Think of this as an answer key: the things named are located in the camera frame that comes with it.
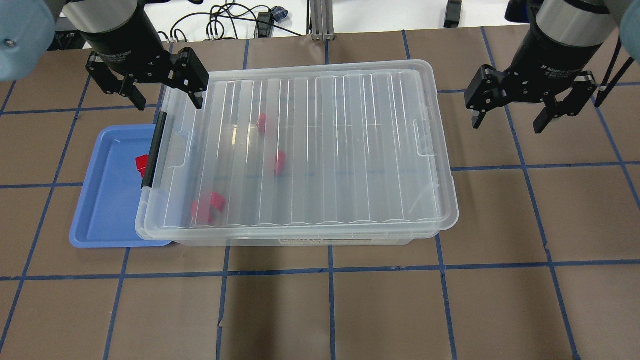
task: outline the plastic storage box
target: plastic storage box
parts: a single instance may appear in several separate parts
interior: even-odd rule
[[[136,230],[192,246],[433,237],[458,220],[436,94],[421,60],[212,72],[202,110],[170,90]]]

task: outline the black handle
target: black handle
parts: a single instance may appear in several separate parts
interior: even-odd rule
[[[145,177],[142,179],[142,187],[152,187],[154,184],[154,176],[156,174],[156,163],[158,161],[158,155],[160,153],[160,142],[162,142],[162,135],[164,133],[164,125],[166,124],[166,113],[160,111],[156,121],[156,130],[154,131],[154,138],[151,140],[151,148],[149,149],[149,161],[147,162],[147,170],[145,171]]]

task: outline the blue tray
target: blue tray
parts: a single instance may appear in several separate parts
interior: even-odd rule
[[[142,240],[136,214],[142,178],[136,158],[148,154],[155,125],[111,126],[93,148],[69,240],[75,247],[155,247],[170,241]]]

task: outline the white surface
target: white surface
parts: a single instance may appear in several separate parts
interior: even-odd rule
[[[165,98],[156,176],[136,217],[142,238],[198,246],[404,245],[457,222],[426,62],[210,76],[202,110],[179,90]],[[276,154],[285,154],[282,167]],[[214,192],[226,199],[221,211],[210,205]]]
[[[297,33],[306,33],[306,0],[237,0],[249,8],[256,5],[269,7],[283,6],[289,11],[282,26]],[[463,0],[460,27],[499,26],[512,23],[504,20],[508,0]],[[222,5],[224,0],[205,0],[203,5],[194,5],[187,0],[171,0],[165,4],[148,4],[145,8],[158,31],[169,34],[171,26],[182,16],[193,12],[208,12],[213,5]],[[336,33],[363,33],[378,31],[437,29],[444,24],[447,0],[334,0],[333,27]],[[242,13],[240,7],[233,13]],[[233,30],[228,19],[220,19],[227,30],[226,37]],[[205,40],[205,26],[208,16],[198,15],[182,21],[177,28],[183,30],[189,41]],[[236,21],[239,38],[253,38],[255,23]],[[274,29],[274,37],[292,36]]]

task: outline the tiled table surface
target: tiled table surface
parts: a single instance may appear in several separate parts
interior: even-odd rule
[[[73,248],[95,137],[152,122],[163,91],[141,86],[138,112],[88,79],[86,51],[47,53],[0,83],[1,359],[639,358],[640,68],[542,135],[524,104],[473,130],[462,89],[526,29],[190,44],[209,70],[430,62],[460,221],[404,247]]]

